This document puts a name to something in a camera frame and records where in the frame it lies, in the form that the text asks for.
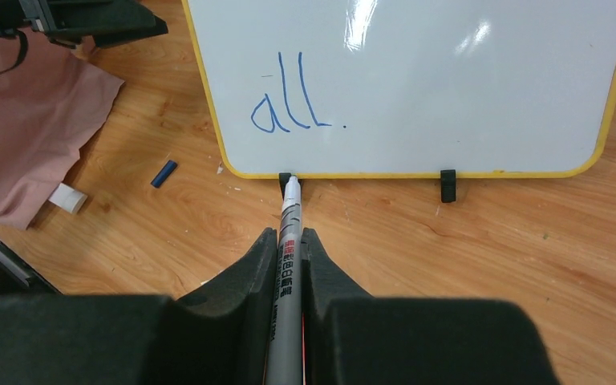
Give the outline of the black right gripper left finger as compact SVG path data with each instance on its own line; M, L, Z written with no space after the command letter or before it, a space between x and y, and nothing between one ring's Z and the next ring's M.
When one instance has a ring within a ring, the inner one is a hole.
M260 384L277 233L174 299L0 295L0 384Z

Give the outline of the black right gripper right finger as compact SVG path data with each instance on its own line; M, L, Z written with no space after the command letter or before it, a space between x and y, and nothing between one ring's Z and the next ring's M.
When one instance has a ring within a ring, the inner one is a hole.
M516 304L493 298L369 294L302 235L310 384L556 384L542 338Z

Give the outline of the white whiteboard marker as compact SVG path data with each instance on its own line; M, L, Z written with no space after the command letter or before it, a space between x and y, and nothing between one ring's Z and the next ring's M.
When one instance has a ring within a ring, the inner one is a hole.
M266 384L303 382L301 237L302 190L293 175L282 204Z

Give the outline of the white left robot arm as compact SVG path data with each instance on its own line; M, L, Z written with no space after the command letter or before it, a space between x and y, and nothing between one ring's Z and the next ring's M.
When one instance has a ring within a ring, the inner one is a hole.
M0 75L24 62L29 50L26 28L67 48L88 37L96 47L109 48L168 33L167 23L137 1L4 0L0 1L0 39L17 41L19 50L14 63Z

